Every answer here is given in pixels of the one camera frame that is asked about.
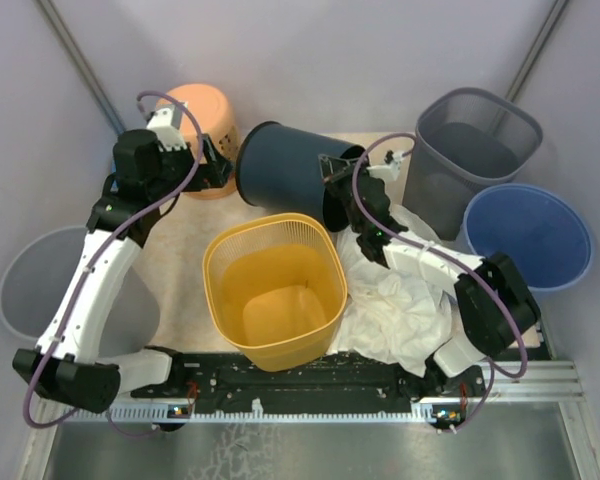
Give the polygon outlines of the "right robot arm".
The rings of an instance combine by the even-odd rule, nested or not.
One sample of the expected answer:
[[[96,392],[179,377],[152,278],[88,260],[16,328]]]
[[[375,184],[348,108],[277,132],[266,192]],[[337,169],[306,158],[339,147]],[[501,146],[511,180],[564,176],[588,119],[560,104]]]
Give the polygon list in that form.
[[[428,387],[450,395],[462,374],[477,362],[495,358],[540,319],[540,309],[513,260],[488,258],[426,242],[390,212],[385,185],[396,180],[404,151],[388,151],[378,165],[361,159],[321,154],[326,192],[338,201],[364,257],[386,269],[418,276],[456,303],[460,327],[432,354]]]

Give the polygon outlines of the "black round bin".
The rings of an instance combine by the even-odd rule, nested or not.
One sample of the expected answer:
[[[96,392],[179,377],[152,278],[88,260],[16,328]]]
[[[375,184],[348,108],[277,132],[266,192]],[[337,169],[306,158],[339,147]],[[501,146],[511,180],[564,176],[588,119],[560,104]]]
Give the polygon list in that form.
[[[341,203],[324,187],[321,154],[356,159],[360,145],[267,121],[249,132],[240,147],[236,185],[248,204],[274,212],[295,212],[322,223],[330,232],[347,227]]]

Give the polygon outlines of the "peach plastic bucket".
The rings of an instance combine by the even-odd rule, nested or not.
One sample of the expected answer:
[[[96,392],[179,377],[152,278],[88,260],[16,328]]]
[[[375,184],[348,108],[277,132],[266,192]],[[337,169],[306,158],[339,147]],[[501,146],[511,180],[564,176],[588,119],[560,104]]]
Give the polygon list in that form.
[[[199,123],[203,133],[208,134],[214,147],[235,167],[241,140],[238,133],[233,108],[227,96],[217,87],[193,83],[175,87],[167,95],[186,104]],[[191,121],[184,114],[179,126],[180,133],[197,149],[196,132]],[[199,200],[213,200],[226,197],[236,191],[235,173],[231,173],[228,183],[219,189],[186,193],[187,196]]]

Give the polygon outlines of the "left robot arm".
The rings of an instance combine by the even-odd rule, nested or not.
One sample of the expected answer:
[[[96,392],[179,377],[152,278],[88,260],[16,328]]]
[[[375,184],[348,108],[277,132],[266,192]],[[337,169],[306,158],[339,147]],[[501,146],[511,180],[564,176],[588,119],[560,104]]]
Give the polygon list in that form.
[[[26,397],[104,413],[121,393],[154,385],[181,394],[188,373],[176,352],[140,346],[106,360],[101,337],[125,277],[163,218],[161,206],[181,193],[221,188],[231,162],[202,133],[196,147],[174,128],[134,129],[113,147],[115,170],[105,180],[87,221],[81,258],[49,326],[34,347],[20,348],[12,367],[27,383]]]

